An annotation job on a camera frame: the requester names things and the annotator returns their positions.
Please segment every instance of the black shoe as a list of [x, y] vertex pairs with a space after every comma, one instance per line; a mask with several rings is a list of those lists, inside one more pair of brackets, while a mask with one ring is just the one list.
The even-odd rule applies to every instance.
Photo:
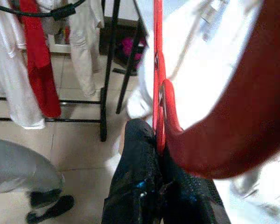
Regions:
[[75, 200], [71, 195], [62, 196], [52, 208], [49, 208], [46, 211], [44, 215], [38, 217], [33, 212], [28, 213], [26, 216], [26, 222], [28, 224], [37, 224], [48, 218], [53, 218], [62, 215], [74, 206], [74, 201]]

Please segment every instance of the red garment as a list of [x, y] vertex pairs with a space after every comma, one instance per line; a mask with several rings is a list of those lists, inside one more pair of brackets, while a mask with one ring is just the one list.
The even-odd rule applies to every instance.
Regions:
[[[20, 0], [20, 7], [24, 12], [39, 12], [35, 0]], [[23, 16], [23, 23], [25, 25], [30, 85], [42, 113], [50, 118], [59, 117], [61, 108], [41, 19]]]

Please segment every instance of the black cable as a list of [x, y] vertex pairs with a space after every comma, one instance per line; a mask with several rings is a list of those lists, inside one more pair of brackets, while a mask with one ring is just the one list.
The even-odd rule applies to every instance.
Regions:
[[0, 10], [12, 13], [16, 15], [23, 15], [23, 16], [29, 16], [29, 17], [54, 17], [55, 20], [59, 20], [61, 18], [67, 17], [69, 15], [72, 15], [76, 13], [75, 8], [81, 5], [85, 0], [79, 0], [74, 4], [68, 4], [66, 6], [51, 10], [49, 13], [26, 13], [22, 12], [20, 10], [10, 9], [4, 6], [0, 5]]

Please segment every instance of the floor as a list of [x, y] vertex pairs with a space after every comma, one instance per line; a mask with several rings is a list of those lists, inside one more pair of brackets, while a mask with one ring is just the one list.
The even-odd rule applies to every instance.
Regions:
[[[106, 60], [106, 56], [101, 56], [102, 70], [95, 74], [98, 90], [104, 85]], [[79, 88], [69, 55], [53, 55], [52, 65], [60, 99], [89, 100]], [[124, 110], [120, 115], [115, 113], [123, 77], [116, 73], [110, 76], [106, 142], [100, 142], [99, 124], [47, 123], [42, 130], [24, 130], [13, 122], [0, 122], [0, 139], [29, 147], [50, 159], [65, 176], [64, 193], [73, 195], [76, 200], [72, 210], [42, 224], [100, 223], [113, 174], [107, 161], [115, 154], [112, 146], [126, 119]], [[136, 84], [137, 77], [131, 77], [126, 98]], [[2, 116], [8, 117], [6, 102], [0, 102]], [[62, 116], [99, 119], [99, 105], [62, 106]], [[28, 200], [24, 193], [0, 194], [0, 224], [24, 224], [28, 211]]]

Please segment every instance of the wall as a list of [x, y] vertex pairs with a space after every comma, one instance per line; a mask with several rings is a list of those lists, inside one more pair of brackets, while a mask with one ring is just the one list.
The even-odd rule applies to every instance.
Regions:
[[[105, 16], [112, 17], [114, 0], [106, 0]], [[138, 20], [133, 0], [120, 0], [119, 18], [125, 20]]]

